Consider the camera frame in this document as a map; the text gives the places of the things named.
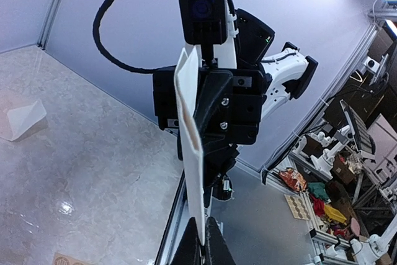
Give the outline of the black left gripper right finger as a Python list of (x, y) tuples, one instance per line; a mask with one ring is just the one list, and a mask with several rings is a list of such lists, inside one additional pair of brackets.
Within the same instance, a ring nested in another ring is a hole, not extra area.
[(220, 228), (213, 217), (205, 226), (205, 262), (209, 265), (236, 265)]

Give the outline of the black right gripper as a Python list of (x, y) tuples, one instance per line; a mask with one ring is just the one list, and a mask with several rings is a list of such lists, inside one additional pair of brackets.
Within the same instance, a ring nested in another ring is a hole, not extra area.
[[(154, 113), (161, 130), (179, 128), (175, 67), (153, 74)], [(255, 143), (261, 121), (266, 79), (259, 70), (198, 69), (198, 91), (194, 120), (203, 150), (203, 165), (234, 143)]]

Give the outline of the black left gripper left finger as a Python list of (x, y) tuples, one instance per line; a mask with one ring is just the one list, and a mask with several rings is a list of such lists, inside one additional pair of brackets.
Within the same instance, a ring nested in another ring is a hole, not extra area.
[(170, 265), (202, 264), (202, 245), (194, 217), (189, 218)]

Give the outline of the cream letter with ornate border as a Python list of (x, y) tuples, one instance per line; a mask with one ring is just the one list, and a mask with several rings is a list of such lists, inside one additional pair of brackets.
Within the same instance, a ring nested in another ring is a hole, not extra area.
[(200, 244), (204, 245), (203, 147), (194, 119), (199, 63), (199, 47), (186, 45), (182, 49), (174, 72), (174, 87), (189, 213), (195, 219)]

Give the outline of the pink envelope with cream flap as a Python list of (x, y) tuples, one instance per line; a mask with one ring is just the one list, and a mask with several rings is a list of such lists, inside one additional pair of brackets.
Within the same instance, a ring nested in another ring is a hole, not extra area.
[(1, 138), (16, 141), (47, 116), (40, 99), (1, 90)]

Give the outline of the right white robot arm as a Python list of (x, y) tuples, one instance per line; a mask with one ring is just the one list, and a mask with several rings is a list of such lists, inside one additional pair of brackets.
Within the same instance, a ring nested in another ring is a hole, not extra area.
[(185, 40), (200, 47), (185, 78), (194, 88), (199, 139), (208, 161), (222, 164), (236, 157), (237, 145), (256, 141), (261, 120), (304, 93), (318, 64), (292, 43), (267, 57), (275, 33), (245, 10), (229, 16), (200, 3), (181, 18)]

